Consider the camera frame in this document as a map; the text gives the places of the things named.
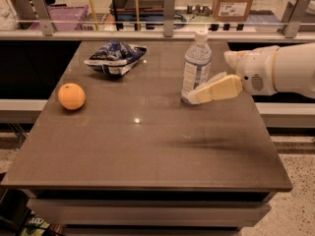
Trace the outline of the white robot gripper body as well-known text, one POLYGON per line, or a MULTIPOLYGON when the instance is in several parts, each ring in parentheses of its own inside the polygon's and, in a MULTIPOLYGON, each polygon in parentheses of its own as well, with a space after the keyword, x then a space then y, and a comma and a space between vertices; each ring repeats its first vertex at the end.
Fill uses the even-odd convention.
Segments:
POLYGON ((273 71, 279 47, 276 45, 244 50, 237 53, 235 72, 244 90, 252 95, 273 95, 276 88, 273 71))

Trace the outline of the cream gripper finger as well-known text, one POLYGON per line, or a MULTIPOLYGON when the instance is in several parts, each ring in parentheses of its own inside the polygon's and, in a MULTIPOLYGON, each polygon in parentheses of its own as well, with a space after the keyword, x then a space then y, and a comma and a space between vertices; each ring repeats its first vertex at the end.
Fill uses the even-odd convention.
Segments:
POLYGON ((227 72, 218 73, 188 93, 188 102, 201 104, 237 97, 243 91, 241 79, 227 72))
POLYGON ((245 69, 249 64, 247 55, 250 53, 249 50, 241 51, 225 51, 223 54, 226 63, 234 71, 245 69))

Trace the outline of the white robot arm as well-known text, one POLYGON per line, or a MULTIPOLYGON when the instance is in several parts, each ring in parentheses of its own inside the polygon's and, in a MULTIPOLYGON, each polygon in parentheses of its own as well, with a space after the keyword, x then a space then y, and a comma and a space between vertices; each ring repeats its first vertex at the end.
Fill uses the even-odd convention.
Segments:
POLYGON ((294 92, 315 97, 314 43, 225 51, 224 59, 234 73, 218 73, 197 86, 188 93, 189 103, 233 98, 242 91, 251 95, 294 92))

